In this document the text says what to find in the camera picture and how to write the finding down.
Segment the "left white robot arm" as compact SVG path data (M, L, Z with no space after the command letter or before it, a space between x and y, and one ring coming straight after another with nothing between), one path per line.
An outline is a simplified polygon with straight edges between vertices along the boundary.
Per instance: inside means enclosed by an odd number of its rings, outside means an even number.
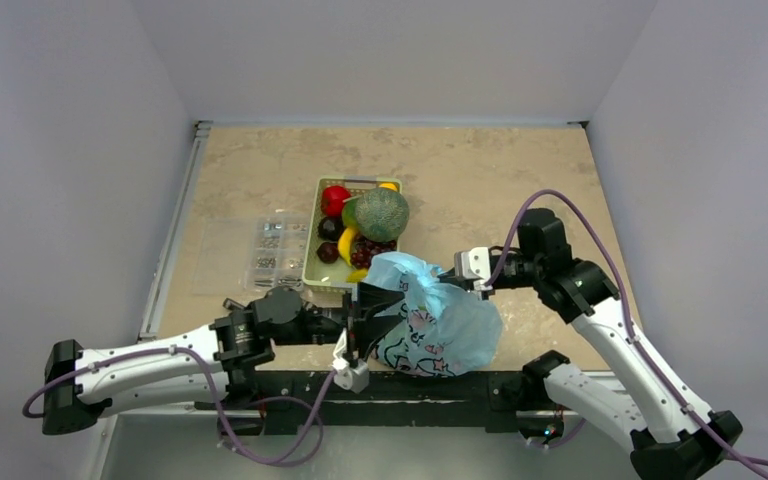
M218 396L244 409L263 393L256 368L287 345L333 345L335 384L359 393L369 384L371 348L401 322L385 312L404 298L358 283L340 306L319 307L290 287L274 287L246 305L226 300L226 316L178 336L107 349L61 341L49 354L44 386L32 396L42 401L36 416L43 434L54 436L162 403Z

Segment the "light blue plastic bag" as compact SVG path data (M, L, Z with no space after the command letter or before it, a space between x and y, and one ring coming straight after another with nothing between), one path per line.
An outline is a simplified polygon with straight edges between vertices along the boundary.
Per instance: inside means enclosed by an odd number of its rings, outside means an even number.
M406 253L372 259L364 282L404 295L376 316L399 319L372 350L379 363L420 377L454 377L492 363L504 327L497 307L442 282L442 274L440 266Z

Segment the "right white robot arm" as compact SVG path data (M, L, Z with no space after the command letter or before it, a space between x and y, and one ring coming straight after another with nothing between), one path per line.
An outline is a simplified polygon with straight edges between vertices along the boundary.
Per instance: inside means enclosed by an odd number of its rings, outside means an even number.
M625 392L550 350L523 366L514 398L571 408L627 453L642 479L697 479L725 460L743 432L737 417L714 411L658 353L641 353L650 343L625 315L624 295L597 264L573 256L555 213L531 208L515 226L515 252L490 258L501 269L494 287L533 288L600 354Z

